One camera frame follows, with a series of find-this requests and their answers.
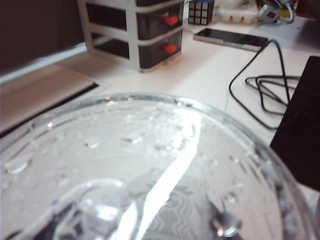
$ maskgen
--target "drawer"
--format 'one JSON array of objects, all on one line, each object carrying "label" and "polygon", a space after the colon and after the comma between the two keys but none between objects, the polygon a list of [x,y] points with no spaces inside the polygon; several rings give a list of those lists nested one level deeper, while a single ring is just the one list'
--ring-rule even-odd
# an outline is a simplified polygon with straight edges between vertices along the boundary
[{"label": "drawer", "polygon": [[139,39],[149,40],[181,26],[183,14],[183,2],[153,12],[137,13]]},{"label": "drawer", "polygon": [[139,46],[140,67],[149,69],[181,51],[182,31],[152,45]]}]

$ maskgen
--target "plastic drawer organizer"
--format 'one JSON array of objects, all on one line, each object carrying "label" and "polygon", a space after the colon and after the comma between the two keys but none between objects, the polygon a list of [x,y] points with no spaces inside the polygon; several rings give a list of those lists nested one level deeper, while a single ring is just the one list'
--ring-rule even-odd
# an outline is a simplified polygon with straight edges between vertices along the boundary
[{"label": "plastic drawer organizer", "polygon": [[181,52],[184,0],[78,0],[88,53],[146,72]]}]

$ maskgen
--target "dark wall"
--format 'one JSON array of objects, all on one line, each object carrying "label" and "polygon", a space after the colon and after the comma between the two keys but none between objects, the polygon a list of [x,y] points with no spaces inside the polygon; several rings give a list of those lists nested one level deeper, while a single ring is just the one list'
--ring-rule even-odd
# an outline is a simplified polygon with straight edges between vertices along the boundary
[{"label": "dark wall", "polygon": [[0,0],[0,71],[83,41],[76,0]]}]

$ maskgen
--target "white container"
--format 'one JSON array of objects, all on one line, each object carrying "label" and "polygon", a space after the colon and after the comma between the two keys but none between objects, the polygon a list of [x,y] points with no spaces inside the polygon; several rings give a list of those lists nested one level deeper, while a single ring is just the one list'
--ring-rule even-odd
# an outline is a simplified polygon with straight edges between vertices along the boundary
[{"label": "white container", "polygon": [[259,15],[258,7],[255,0],[249,0],[248,4],[241,4],[243,1],[225,1],[216,0],[215,4],[218,6],[214,9],[216,18],[221,18],[223,22],[232,21],[240,23],[243,20],[245,24],[251,24],[257,20]]}]

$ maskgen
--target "rubik's cube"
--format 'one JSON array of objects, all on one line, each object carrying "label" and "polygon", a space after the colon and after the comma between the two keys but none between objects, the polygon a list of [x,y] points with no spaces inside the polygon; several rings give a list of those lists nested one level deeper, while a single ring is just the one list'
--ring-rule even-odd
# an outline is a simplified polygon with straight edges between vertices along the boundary
[{"label": "rubik's cube", "polygon": [[189,1],[189,24],[208,25],[212,21],[215,1],[192,0]]}]

